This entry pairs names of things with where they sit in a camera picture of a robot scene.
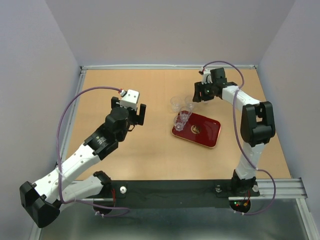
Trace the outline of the clear glass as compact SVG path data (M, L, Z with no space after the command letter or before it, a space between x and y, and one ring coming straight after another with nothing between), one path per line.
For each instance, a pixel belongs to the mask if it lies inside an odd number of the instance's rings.
M193 101L193 96L191 95L186 96L184 99L184 102L185 102L185 105L191 110L195 108L196 103Z
M177 113L182 107L182 99L179 96L174 96L170 99L171 109Z
M185 127L186 122L181 115L177 115L173 120L173 127L176 131L181 132Z
M192 109L190 107L183 106L179 110L180 118L184 123L186 123L189 120L191 114L192 114Z

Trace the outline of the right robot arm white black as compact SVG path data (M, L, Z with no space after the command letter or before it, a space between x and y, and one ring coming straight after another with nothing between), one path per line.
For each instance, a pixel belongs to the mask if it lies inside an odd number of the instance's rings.
M240 129L234 131L241 157L231 180L220 186L220 194L228 197L242 195L256 187L262 151L276 134L273 105L251 97L235 82L229 82L223 68L202 68L199 74L202 80L194 84L193 102L219 97L230 103L233 111L241 113Z

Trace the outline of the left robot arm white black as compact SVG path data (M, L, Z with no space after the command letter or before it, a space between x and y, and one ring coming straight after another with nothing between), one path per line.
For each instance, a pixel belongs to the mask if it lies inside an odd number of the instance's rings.
M144 124L147 106L138 103L139 97L134 90L126 91L121 98L113 97L104 123L68 159L58 160L55 170L41 179L20 186L21 205L39 228L50 225L68 204L111 193L111 179L103 171L82 182L73 181L115 151L136 125Z

